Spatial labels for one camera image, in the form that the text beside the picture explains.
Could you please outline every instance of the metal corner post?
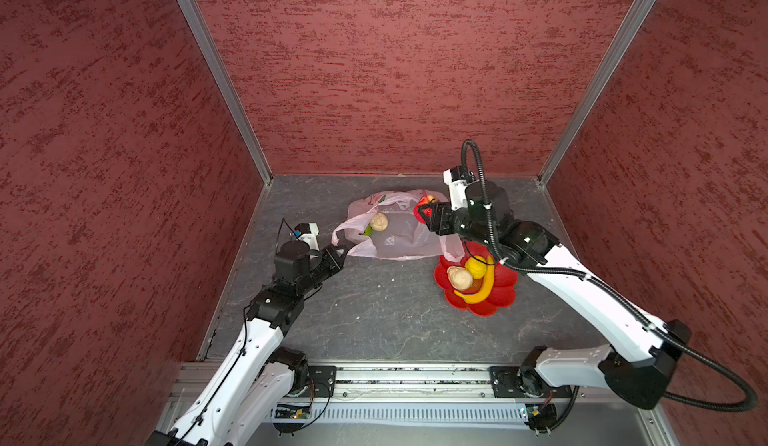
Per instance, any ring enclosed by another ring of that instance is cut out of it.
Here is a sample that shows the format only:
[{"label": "metal corner post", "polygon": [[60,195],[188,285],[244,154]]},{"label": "metal corner post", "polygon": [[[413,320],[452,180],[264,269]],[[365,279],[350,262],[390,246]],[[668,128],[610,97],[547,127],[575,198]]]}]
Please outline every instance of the metal corner post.
[{"label": "metal corner post", "polygon": [[240,134],[243,136],[248,152],[259,169],[259,174],[261,174],[264,184],[269,184],[272,182],[272,170],[266,162],[264,151],[261,149],[254,128],[251,127],[248,115],[245,113],[245,108],[237,96],[237,91],[232,84],[230,75],[226,71],[224,61],[221,60],[219,50],[214,43],[214,38],[211,37],[210,31],[205,25],[205,20],[200,12],[200,8],[197,6],[197,1],[177,0],[177,2],[184,14],[184,18],[187,19],[187,24],[192,29],[192,34],[195,40],[197,40],[197,45],[200,47],[200,51],[203,53],[211,73],[214,75],[216,85],[219,86],[221,95],[224,96],[224,101],[230,109],[235,124],[237,124]]},{"label": "metal corner post", "polygon": [[578,133],[581,125],[584,124],[584,120],[589,115],[594,104],[598,101],[598,97],[603,92],[603,88],[608,84],[610,76],[613,75],[621,58],[624,57],[624,53],[627,52],[629,45],[632,43],[634,37],[638,34],[640,27],[643,25],[643,21],[648,17],[648,12],[654,6],[656,0],[634,0],[627,15],[621,22],[616,36],[610,42],[608,50],[603,56],[603,60],[598,66],[598,70],[592,77],[592,81],[584,91],[584,95],[581,97],[581,101],[576,106],[574,114],[571,116],[571,120],[565,126],[563,134],[560,136],[558,143],[554,146],[552,153],[549,155],[547,162],[544,164],[541,174],[539,174],[539,182],[542,185],[546,185],[554,174],[554,170],[565,156],[568,147],[570,147],[576,134]]}]

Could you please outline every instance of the plastic bag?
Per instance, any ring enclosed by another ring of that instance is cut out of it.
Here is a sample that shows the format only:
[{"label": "plastic bag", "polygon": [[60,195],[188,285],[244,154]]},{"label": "plastic bag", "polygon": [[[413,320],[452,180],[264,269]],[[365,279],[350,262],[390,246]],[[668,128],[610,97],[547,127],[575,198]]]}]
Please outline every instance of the plastic bag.
[{"label": "plastic bag", "polygon": [[[348,219],[333,231],[332,243],[338,245],[338,233],[345,230],[344,236],[357,243],[350,249],[350,256],[405,261],[444,255],[449,261],[461,261],[464,248],[458,235],[438,236],[413,215],[413,209],[425,195],[448,201],[443,194],[426,189],[383,191],[354,201],[347,211]],[[377,212],[386,215],[387,229],[362,235]]]}]

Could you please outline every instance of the yellow banana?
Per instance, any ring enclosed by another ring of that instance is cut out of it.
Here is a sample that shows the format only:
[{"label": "yellow banana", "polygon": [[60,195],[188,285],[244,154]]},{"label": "yellow banana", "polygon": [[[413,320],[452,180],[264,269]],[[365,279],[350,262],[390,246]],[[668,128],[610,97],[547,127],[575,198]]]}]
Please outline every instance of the yellow banana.
[{"label": "yellow banana", "polygon": [[476,305],[479,302],[483,302],[491,295],[491,290],[493,289],[493,256],[489,256],[485,261],[489,264],[488,270],[485,272],[485,276],[483,276],[482,279],[482,286],[480,287],[480,291],[475,292],[473,295],[463,295],[462,293],[458,291],[454,291],[453,294],[460,297],[464,300],[465,303],[468,305]]}]

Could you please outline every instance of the textured red wall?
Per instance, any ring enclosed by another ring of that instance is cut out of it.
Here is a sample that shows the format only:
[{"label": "textured red wall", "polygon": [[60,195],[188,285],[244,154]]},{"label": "textured red wall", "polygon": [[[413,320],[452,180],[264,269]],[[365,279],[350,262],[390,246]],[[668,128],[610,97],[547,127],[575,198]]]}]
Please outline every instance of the textured red wall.
[{"label": "textured red wall", "polygon": [[[768,0],[658,0],[550,189],[586,264],[768,400]],[[671,390],[736,400],[689,358]],[[765,444],[765,407],[667,402],[686,444]]]},{"label": "textured red wall", "polygon": [[632,0],[197,0],[275,172],[536,175]]},{"label": "textured red wall", "polygon": [[0,444],[142,444],[260,179],[175,0],[0,24]]}]

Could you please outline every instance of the pink plastic bag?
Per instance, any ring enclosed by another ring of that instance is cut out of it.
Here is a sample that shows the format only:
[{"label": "pink plastic bag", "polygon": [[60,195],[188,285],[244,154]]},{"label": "pink plastic bag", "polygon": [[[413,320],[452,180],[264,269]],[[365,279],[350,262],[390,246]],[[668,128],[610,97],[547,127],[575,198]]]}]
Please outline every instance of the pink plastic bag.
[{"label": "pink plastic bag", "polygon": [[[338,233],[345,230],[344,236],[357,243],[350,249],[350,256],[405,261],[444,255],[449,261],[461,261],[464,248],[457,235],[438,236],[413,215],[413,209],[425,195],[447,201],[443,194],[425,189],[377,192],[354,201],[347,211],[348,220],[333,231],[333,244],[339,244]],[[387,229],[371,231],[370,237],[362,235],[377,212],[386,215]]]}]

